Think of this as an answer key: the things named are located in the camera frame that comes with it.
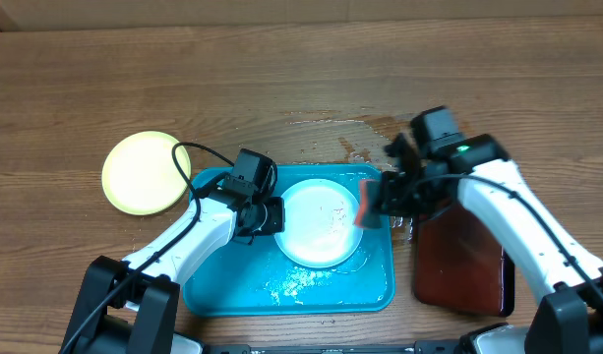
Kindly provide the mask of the light blue plate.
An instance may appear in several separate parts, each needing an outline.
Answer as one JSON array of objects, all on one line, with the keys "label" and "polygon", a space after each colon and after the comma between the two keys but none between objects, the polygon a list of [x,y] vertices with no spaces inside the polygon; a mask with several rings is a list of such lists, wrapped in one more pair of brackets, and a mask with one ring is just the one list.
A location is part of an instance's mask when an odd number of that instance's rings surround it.
[{"label": "light blue plate", "polygon": [[359,204],[344,186],[328,179],[308,179],[285,190],[282,199],[284,228],[274,239],[293,262],[328,268],[355,253],[363,235],[354,225]]}]

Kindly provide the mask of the yellow plate with ketchup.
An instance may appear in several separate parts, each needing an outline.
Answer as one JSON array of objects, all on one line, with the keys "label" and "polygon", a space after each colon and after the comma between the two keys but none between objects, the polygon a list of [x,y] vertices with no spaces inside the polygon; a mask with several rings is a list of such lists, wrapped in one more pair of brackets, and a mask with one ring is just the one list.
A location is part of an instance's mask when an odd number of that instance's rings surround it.
[{"label": "yellow plate with ketchup", "polygon": [[117,209],[133,215],[163,211],[187,190],[191,161],[184,147],[165,133],[144,131],[117,144],[106,157],[101,184]]}]

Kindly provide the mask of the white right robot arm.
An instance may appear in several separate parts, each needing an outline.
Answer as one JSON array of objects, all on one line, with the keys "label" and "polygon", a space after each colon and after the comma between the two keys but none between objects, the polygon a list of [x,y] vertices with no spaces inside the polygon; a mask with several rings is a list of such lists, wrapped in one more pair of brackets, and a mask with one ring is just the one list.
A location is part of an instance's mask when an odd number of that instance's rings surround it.
[{"label": "white right robot arm", "polygon": [[472,331],[461,353],[603,353],[603,261],[587,251],[538,200],[509,153],[490,135],[466,137],[444,106],[410,122],[385,147],[397,161],[362,191],[364,215],[428,214],[452,198],[491,232],[527,280],[538,304],[529,328]]}]

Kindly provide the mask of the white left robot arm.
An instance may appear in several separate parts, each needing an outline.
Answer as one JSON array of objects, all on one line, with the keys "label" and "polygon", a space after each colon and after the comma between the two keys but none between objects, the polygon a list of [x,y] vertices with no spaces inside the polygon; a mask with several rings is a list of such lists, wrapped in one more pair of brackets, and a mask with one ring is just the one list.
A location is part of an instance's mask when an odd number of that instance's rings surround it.
[{"label": "white left robot arm", "polygon": [[188,209],[141,250],[87,268],[61,345],[64,353],[203,353],[175,330],[181,287],[235,238],[282,231],[276,164],[241,149],[228,172],[193,187]]}]

